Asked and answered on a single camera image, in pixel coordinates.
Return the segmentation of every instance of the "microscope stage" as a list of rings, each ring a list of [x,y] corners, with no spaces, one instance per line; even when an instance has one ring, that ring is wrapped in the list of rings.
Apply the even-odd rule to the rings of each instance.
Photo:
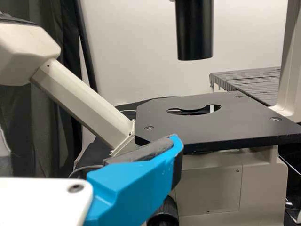
[[[239,91],[153,99],[138,106],[137,144],[174,133],[184,153],[301,142],[301,126]]]

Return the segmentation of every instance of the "blue plastic part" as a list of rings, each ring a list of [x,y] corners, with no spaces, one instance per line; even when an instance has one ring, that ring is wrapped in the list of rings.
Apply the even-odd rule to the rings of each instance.
[[[140,226],[162,205],[183,149],[177,135],[170,139],[173,147],[149,161],[113,163],[87,174],[94,198],[85,226]]]

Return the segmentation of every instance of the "screw hole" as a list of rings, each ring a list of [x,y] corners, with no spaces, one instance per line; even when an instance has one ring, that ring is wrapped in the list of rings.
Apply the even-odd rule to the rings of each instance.
[[[68,188],[68,192],[70,193],[76,193],[84,189],[83,185],[72,185]]]
[[[270,120],[272,121],[281,121],[282,119],[279,117],[271,117]]]
[[[153,130],[155,127],[153,126],[147,126],[147,127],[144,127],[145,130]]]

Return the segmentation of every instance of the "white microscope arm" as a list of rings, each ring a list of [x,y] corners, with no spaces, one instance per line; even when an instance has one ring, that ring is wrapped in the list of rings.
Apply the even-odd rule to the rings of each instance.
[[[34,83],[117,154],[134,137],[135,121],[59,63],[59,55],[60,47],[41,27],[0,23],[0,84]]]

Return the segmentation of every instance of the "dark curtain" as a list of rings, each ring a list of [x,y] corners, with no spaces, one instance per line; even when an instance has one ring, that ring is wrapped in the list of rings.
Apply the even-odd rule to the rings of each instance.
[[[60,45],[58,60],[81,78],[72,0],[0,0],[0,11],[43,27]],[[81,125],[34,85],[0,86],[0,124],[14,176],[66,177],[81,151]]]

